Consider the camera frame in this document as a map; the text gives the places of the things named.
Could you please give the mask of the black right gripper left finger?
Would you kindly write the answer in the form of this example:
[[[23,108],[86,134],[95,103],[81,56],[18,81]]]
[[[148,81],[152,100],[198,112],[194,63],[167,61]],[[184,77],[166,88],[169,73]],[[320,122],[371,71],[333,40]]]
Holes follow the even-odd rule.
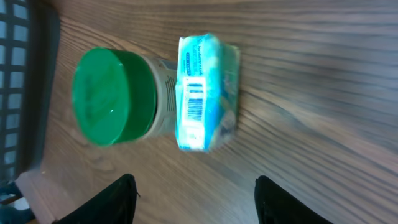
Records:
[[[137,197],[133,175],[124,174],[56,224],[132,224]]]

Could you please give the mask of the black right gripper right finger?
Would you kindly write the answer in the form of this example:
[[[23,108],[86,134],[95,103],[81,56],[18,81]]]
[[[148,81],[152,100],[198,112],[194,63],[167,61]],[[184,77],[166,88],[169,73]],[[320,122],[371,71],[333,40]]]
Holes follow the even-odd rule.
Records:
[[[260,224],[331,224],[264,175],[255,181],[254,201]]]

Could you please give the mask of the green lid jar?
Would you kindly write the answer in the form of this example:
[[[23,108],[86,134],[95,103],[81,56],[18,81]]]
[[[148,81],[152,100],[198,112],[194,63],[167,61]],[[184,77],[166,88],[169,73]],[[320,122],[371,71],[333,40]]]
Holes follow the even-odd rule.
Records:
[[[80,59],[72,102],[78,125],[97,146],[170,134],[175,130],[177,63],[96,47]]]

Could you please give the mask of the teal white small carton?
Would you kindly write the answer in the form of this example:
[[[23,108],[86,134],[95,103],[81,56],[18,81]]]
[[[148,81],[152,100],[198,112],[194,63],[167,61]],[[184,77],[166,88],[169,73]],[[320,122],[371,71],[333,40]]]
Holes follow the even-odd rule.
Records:
[[[209,152],[233,138],[240,51],[213,34],[182,37],[175,86],[175,137],[183,151]]]

